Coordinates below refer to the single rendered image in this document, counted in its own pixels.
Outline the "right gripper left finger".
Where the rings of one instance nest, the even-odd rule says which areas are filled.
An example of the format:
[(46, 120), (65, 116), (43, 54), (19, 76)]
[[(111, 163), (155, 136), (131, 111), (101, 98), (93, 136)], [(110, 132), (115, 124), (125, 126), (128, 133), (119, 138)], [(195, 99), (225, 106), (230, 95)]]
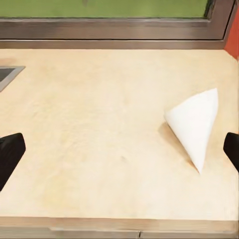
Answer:
[(0, 192), (26, 151), (21, 132), (0, 138)]

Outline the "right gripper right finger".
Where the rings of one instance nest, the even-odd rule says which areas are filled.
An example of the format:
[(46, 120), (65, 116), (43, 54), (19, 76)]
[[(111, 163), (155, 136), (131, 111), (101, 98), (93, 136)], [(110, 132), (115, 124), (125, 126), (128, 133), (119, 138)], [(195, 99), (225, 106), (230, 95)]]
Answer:
[(239, 173), (239, 134), (228, 132), (223, 150)]

